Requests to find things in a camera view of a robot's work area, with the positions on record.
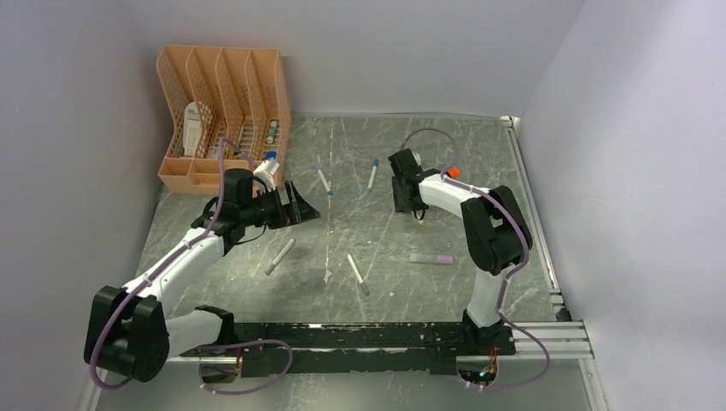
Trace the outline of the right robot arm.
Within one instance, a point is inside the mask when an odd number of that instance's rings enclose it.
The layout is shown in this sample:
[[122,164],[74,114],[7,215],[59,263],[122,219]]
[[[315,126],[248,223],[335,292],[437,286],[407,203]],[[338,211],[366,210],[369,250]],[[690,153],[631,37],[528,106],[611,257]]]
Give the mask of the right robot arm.
[[432,207],[459,217],[469,256],[476,267],[472,299],[462,316],[462,344],[483,354],[503,326],[500,315],[513,273],[527,264],[532,237],[510,188],[479,188],[449,172],[424,170],[409,149],[388,157],[395,211],[421,219]]

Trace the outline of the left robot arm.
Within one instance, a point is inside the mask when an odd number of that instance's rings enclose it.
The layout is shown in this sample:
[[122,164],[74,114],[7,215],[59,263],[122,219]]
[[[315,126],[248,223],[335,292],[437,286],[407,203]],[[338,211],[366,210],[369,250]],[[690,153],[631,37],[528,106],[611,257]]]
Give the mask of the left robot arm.
[[224,356],[234,350],[238,339],[233,313],[203,305],[167,319],[165,311],[195,278],[243,244],[247,228],[281,229],[319,218],[291,181],[283,186],[286,201],[259,172],[225,170],[220,194],[205,205],[172,251],[124,286],[99,290],[84,347],[84,361],[97,385],[107,385],[100,369],[126,381],[148,382],[169,358],[187,351],[209,349]]

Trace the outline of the white pen teal cap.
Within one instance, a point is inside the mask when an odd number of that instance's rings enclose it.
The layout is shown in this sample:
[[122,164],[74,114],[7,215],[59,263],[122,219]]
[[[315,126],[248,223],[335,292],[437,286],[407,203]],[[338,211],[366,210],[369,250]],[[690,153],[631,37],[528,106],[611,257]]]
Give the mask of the white pen teal cap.
[[374,188],[377,173],[378,173],[378,166],[379,166],[379,159],[375,158],[373,161],[372,170],[371,170],[371,173],[370,173],[367,185],[366,185],[366,191],[368,193],[370,193]]

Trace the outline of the white pen blue cap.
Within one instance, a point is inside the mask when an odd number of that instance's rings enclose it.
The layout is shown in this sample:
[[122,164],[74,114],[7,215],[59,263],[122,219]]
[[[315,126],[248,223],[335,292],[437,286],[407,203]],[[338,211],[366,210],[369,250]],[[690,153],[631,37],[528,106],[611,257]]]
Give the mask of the white pen blue cap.
[[322,168],[321,168],[321,166],[320,166],[319,163],[316,163],[315,164],[315,169],[316,169],[316,171],[318,173],[319,180],[322,182],[322,184],[324,186],[324,190],[325,190],[326,194],[329,197],[332,196],[333,195],[333,191],[332,191],[331,186],[330,186],[330,184],[329,184],[329,182],[328,182],[328,180],[327,180],[327,178],[326,178],[326,176],[325,176],[325,174],[324,174],[324,172],[323,172],[323,170],[322,170]]

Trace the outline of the white pen grey cap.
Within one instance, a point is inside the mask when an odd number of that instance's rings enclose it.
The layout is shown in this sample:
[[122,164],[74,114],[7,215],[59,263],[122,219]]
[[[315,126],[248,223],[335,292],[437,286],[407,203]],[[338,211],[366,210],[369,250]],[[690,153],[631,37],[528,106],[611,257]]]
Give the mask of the white pen grey cap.
[[357,283],[359,284],[361,291],[364,293],[364,295],[369,296],[370,290],[367,287],[366,282],[365,282],[363,276],[360,274],[360,270],[359,270],[357,264],[355,263],[353,256],[350,253],[347,254],[347,260],[348,260],[349,265],[351,266],[351,269],[354,273],[355,279],[356,279]]

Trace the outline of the black orange highlighter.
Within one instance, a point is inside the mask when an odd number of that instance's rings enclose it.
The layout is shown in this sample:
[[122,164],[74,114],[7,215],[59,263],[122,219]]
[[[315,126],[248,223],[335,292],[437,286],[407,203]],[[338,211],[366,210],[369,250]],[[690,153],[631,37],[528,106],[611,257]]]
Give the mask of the black orange highlighter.
[[444,172],[444,174],[451,179],[456,179],[460,175],[460,171],[456,167],[452,167]]

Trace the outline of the green white tube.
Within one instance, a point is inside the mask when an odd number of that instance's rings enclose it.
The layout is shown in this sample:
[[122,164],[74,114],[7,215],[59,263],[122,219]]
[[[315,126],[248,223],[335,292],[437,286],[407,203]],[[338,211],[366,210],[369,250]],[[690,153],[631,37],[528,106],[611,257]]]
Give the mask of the green white tube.
[[278,139],[279,122],[277,120],[270,121],[268,134],[266,137],[267,145],[274,145]]

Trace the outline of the orange file organizer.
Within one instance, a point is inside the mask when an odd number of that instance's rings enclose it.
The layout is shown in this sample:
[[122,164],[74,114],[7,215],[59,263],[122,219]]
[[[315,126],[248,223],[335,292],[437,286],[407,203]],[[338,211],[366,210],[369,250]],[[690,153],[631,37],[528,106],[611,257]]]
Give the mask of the orange file organizer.
[[[277,152],[275,180],[282,182],[292,115],[280,50],[166,45],[157,72],[174,126],[158,177],[171,193],[215,194],[218,159],[226,168],[253,170],[269,151]],[[202,136],[190,158],[183,156],[182,128],[191,102]],[[267,145],[272,120],[279,122],[278,139]]]

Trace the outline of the white packet in organizer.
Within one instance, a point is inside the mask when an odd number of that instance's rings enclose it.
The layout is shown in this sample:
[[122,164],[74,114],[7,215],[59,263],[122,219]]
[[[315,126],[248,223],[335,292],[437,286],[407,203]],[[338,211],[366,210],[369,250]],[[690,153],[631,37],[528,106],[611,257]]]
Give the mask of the white packet in organizer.
[[202,121],[195,102],[189,103],[184,110],[182,128],[182,148],[184,157],[192,157],[196,153],[202,136]]

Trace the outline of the black base frame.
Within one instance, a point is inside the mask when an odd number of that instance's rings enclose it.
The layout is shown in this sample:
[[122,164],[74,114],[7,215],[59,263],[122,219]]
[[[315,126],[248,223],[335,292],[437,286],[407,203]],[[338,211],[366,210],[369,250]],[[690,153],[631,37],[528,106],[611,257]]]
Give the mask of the black base frame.
[[238,342],[264,340],[245,348],[245,377],[289,373],[409,372],[455,375],[464,357],[488,358],[516,352],[513,331],[503,325],[490,337],[474,339],[462,322],[358,324],[238,323]]

